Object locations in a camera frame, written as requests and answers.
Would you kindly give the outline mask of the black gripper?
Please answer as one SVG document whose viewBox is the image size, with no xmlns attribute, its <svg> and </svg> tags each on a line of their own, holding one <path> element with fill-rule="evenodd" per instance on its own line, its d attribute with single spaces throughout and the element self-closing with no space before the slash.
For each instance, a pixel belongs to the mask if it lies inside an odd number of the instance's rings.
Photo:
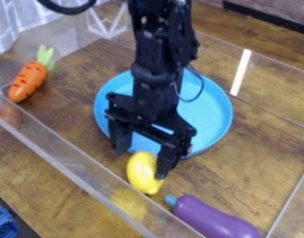
<svg viewBox="0 0 304 238">
<path fill-rule="evenodd" d="M 112 149 L 117 156 L 128 151 L 133 132 L 159 143 L 155 177 L 164 179 L 188 157 L 191 139 L 196 135 L 195 127 L 177 112 L 184 72 L 177 69 L 152 73 L 135 64 L 131 74 L 133 94 L 107 94 L 105 117 Z"/>
</svg>

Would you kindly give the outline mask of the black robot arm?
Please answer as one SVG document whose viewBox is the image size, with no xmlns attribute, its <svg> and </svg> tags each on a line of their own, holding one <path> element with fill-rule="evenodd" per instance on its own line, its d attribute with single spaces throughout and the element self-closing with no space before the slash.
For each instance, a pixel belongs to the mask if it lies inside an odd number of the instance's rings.
<svg viewBox="0 0 304 238">
<path fill-rule="evenodd" d="M 139 133 L 160 144 L 155 177 L 164 179 L 191 149 L 196 128 L 177 112 L 184 69 L 197 58 L 191 0 L 128 0 L 135 33 L 133 94 L 108 93 L 112 148 L 124 153 Z"/>
</svg>

